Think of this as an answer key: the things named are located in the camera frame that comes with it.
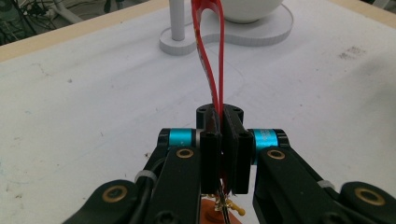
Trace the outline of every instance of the white surface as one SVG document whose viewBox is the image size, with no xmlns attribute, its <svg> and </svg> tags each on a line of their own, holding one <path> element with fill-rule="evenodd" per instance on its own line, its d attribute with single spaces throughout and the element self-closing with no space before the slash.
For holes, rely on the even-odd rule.
<svg viewBox="0 0 396 224">
<path fill-rule="evenodd" d="M 284 129 L 337 189 L 395 196 L 396 31 L 322 0 L 284 4 L 285 41 L 226 45 L 225 103 L 247 128 Z M 0 223 L 62 222 L 103 183 L 133 180 L 161 128 L 194 126 L 205 73 L 197 54 L 159 49 L 166 27 L 168 8 L 0 63 Z M 257 223 L 251 194 L 233 201 Z"/>
<path fill-rule="evenodd" d="M 174 32 L 174 30 L 179 30 L 179 24 L 175 24 L 175 27 L 171 25 L 171 28 L 165 29 L 160 35 L 160 48 L 168 54 L 180 56 L 196 50 L 191 6 L 186 8 L 185 14 L 187 16 L 185 38 L 179 41 L 174 39 L 174 34 L 178 33 Z M 247 47 L 274 45 L 289 36 L 292 26 L 293 15 L 287 7 L 282 5 L 271 15 L 249 24 L 224 22 L 224 41 L 229 44 Z M 202 40 L 205 44 L 219 42 L 219 16 L 213 11 L 205 10 L 203 12 L 200 29 Z"/>
<path fill-rule="evenodd" d="M 222 1 L 224 17 L 229 21 L 249 23 L 269 15 L 283 0 Z"/>
</svg>

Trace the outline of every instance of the cable tie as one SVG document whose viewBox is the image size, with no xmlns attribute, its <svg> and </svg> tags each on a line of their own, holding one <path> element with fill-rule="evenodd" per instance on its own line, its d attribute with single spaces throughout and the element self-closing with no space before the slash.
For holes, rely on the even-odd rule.
<svg viewBox="0 0 396 224">
<path fill-rule="evenodd" d="M 152 173 L 150 170 L 141 170 L 141 171 L 139 171 L 139 173 L 137 173 L 136 177 L 134 178 L 134 182 L 135 183 L 137 182 L 137 179 L 140 176 L 145 176 L 145 177 L 148 177 L 148 178 L 152 179 L 154 184 L 155 184 L 155 182 L 157 182 L 157 176 L 154 173 Z"/>
</svg>

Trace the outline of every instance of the wire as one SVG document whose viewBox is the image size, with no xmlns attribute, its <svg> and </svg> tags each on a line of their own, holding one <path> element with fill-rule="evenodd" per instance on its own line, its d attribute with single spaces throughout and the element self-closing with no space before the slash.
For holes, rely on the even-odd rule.
<svg viewBox="0 0 396 224">
<path fill-rule="evenodd" d="M 149 167 L 150 171 L 156 175 L 159 175 L 163 164 L 165 163 L 165 158 L 161 158 L 154 162 L 154 164 Z M 149 201 L 151 199 L 151 193 L 154 189 L 154 182 L 151 178 L 140 176 L 136 185 L 138 187 L 139 192 L 139 204 L 136 209 L 133 211 L 129 224 L 140 224 L 143 223 L 143 220 L 146 215 L 146 211 L 149 208 Z"/>
</svg>

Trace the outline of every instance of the brass screw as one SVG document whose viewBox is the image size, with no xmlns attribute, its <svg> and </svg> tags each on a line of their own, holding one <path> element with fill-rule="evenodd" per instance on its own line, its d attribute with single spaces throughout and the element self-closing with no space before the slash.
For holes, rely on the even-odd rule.
<svg viewBox="0 0 396 224">
<path fill-rule="evenodd" d="M 355 194 L 360 200 L 371 205 L 382 206 L 386 203 L 384 197 L 370 189 L 356 188 Z"/>
<path fill-rule="evenodd" d="M 116 203 L 122 200 L 127 192 L 128 189 L 123 185 L 116 185 L 105 190 L 102 195 L 102 199 L 107 203 Z"/>
</svg>

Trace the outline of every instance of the white stand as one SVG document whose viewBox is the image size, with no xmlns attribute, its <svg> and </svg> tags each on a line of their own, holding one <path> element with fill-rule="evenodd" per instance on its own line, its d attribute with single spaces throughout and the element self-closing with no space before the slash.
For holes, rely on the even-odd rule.
<svg viewBox="0 0 396 224">
<path fill-rule="evenodd" d="M 170 0 L 171 27 L 160 36 L 160 49 L 171 55 L 186 55 L 196 49 L 192 22 L 184 25 L 183 0 Z M 286 39 L 293 25 L 293 16 L 283 5 L 265 18 L 247 24 L 225 22 L 225 42 L 247 47 L 277 44 Z M 219 40 L 219 19 L 203 13 L 201 35 L 204 43 Z"/>
</svg>

